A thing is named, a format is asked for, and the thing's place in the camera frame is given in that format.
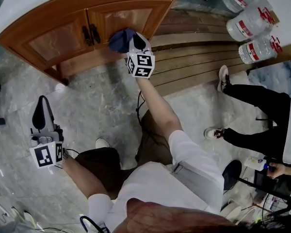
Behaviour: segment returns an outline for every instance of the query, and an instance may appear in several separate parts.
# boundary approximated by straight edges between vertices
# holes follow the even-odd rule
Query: cabinet handle
[[[85,42],[88,46],[91,46],[93,43],[92,43],[92,40],[91,40],[91,37],[89,35],[89,32],[88,32],[88,29],[86,26],[83,26],[82,27],[82,32],[84,34],[84,39],[85,39]]]
[[[100,36],[99,36],[99,33],[97,31],[97,28],[94,24],[91,24],[90,25],[90,29],[91,29],[91,33],[92,33],[92,36],[93,36],[93,39],[95,41],[97,41],[97,43],[101,43],[101,39],[100,39]]]

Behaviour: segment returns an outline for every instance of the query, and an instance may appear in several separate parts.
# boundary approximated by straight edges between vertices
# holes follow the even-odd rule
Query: marble floor
[[[64,130],[67,148],[79,152],[93,149],[95,140],[103,137],[118,149],[123,168],[131,168],[136,165],[134,156],[141,138],[135,112],[139,93],[136,81],[128,74],[124,61],[77,75],[69,87],[7,53],[0,65],[15,67],[4,75],[0,92],[0,116],[7,122],[0,126],[0,204],[6,209],[15,206],[29,211],[42,227],[83,232],[79,217],[88,211],[85,197],[62,170],[38,170],[33,163],[28,150],[29,110],[40,95],[45,95],[55,123]],[[249,84],[245,72],[231,80]],[[253,106],[219,94],[215,83],[165,98],[178,114],[184,131],[214,157],[222,171],[233,159],[243,162],[247,156],[257,155],[203,136],[209,126],[229,126],[241,133],[263,131],[263,125],[255,121],[259,112]],[[248,168],[243,177],[253,180],[253,170]],[[246,207],[251,204],[251,192],[252,188],[238,183],[225,194],[225,202],[233,198]]]

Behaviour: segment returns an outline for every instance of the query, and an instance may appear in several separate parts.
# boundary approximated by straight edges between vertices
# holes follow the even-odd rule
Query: black pants
[[[154,122],[149,111],[142,118],[144,130],[142,139],[136,155],[138,165],[147,162],[159,162],[163,165],[172,164],[172,155],[168,143],[158,125]],[[120,157],[114,148],[101,148],[88,150],[79,154],[76,161],[91,171],[104,185],[111,199],[116,199],[118,193],[128,176],[136,169],[121,170]]]
[[[262,86],[230,84],[224,93],[258,107],[278,126],[262,133],[247,135],[226,129],[224,140],[234,146],[254,150],[268,157],[282,160],[286,143],[291,98],[286,93],[277,93]]]

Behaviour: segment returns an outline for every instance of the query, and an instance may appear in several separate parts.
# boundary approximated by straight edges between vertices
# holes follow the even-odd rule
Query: red label
[[[248,53],[253,61],[259,60],[256,51],[254,50],[253,43],[248,43],[247,45]]]
[[[246,25],[244,24],[243,20],[239,21],[237,24],[237,28],[240,32],[247,38],[253,36],[253,34],[247,29]]]
[[[237,4],[242,8],[247,6],[247,3],[244,0],[235,0],[235,2],[237,2]]]

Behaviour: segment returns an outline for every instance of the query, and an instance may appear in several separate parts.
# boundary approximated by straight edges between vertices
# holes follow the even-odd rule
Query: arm
[[[270,163],[270,166],[276,168],[275,172],[268,170],[267,175],[273,179],[277,178],[280,175],[290,175],[291,176],[291,167],[287,167],[283,164]]]
[[[62,167],[87,199],[94,194],[108,195],[100,180],[71,156],[63,163]]]
[[[182,130],[178,116],[165,99],[157,92],[150,80],[144,78],[136,78],[136,80],[154,121],[162,130],[165,139],[168,141],[172,132]]]

